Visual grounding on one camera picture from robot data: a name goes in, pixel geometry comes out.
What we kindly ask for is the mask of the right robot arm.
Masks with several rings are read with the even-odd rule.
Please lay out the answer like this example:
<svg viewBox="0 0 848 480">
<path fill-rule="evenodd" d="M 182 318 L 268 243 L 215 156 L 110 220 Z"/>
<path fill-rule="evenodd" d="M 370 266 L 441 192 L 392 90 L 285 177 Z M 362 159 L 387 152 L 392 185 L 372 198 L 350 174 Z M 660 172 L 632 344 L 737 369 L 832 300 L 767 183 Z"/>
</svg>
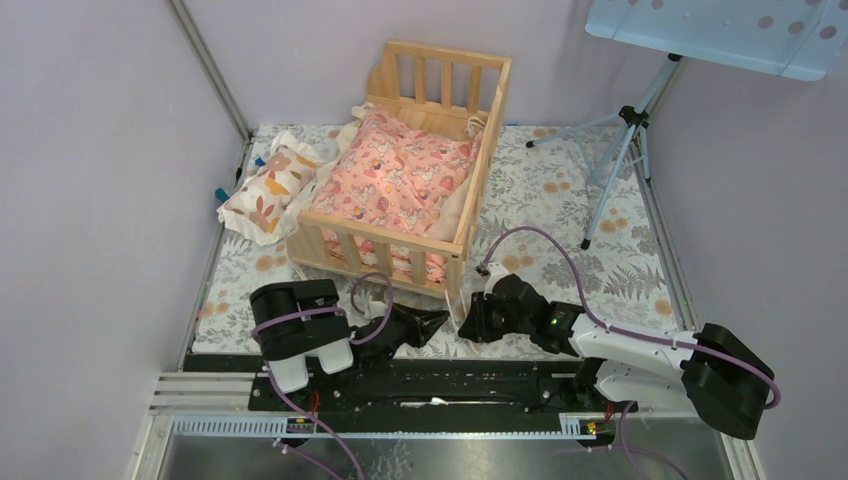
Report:
<svg viewBox="0 0 848 480">
<path fill-rule="evenodd" d="M 524 334 L 543 351 L 580 359 L 567 396 L 597 412 L 634 402 L 694 412 L 713 429 L 755 438 L 769 402 L 773 371 L 728 329 L 699 332 L 605 326 L 586 308 L 549 301 L 515 274 L 490 278 L 471 296 L 459 336 L 492 343 Z"/>
</svg>

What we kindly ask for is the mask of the pink patterned bed cushion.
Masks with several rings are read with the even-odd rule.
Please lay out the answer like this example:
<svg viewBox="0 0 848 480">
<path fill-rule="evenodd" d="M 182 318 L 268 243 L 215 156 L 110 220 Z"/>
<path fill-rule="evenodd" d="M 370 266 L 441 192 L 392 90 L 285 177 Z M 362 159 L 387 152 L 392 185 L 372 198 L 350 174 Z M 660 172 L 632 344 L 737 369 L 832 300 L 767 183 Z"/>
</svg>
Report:
<svg viewBox="0 0 848 480">
<path fill-rule="evenodd" d="M 466 138 L 415 129 L 382 108 L 364 113 L 346 148 L 311 192 L 309 211 L 427 238 L 455 239 L 484 138 L 472 117 Z"/>
</svg>

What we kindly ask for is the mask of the wooden pet bed frame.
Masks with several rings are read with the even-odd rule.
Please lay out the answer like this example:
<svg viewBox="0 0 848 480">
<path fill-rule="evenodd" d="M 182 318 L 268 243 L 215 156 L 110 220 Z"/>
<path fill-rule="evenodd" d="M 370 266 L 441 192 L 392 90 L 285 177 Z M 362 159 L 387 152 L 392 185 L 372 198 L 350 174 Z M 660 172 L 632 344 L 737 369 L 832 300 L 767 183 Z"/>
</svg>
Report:
<svg viewBox="0 0 848 480">
<path fill-rule="evenodd" d="M 387 41 L 350 146 L 297 214 L 292 261 L 457 296 L 511 66 L 504 56 Z"/>
</svg>

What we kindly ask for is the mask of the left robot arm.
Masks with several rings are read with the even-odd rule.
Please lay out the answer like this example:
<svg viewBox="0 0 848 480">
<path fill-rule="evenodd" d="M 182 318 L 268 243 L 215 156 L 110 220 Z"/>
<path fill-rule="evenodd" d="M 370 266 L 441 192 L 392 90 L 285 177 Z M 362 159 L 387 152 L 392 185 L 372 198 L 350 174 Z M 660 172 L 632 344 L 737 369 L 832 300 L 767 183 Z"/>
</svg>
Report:
<svg viewBox="0 0 848 480">
<path fill-rule="evenodd" d="M 330 279 L 273 283 L 249 297 L 255 327 L 251 338 L 269 369 L 272 398 L 288 411 L 310 397 L 307 360 L 315 358 L 325 374 L 369 369 L 389 362 L 402 346 L 422 348 L 451 317 L 445 309 L 420 309 L 397 303 L 392 285 L 366 309 L 369 322 L 352 326 Z"/>
</svg>

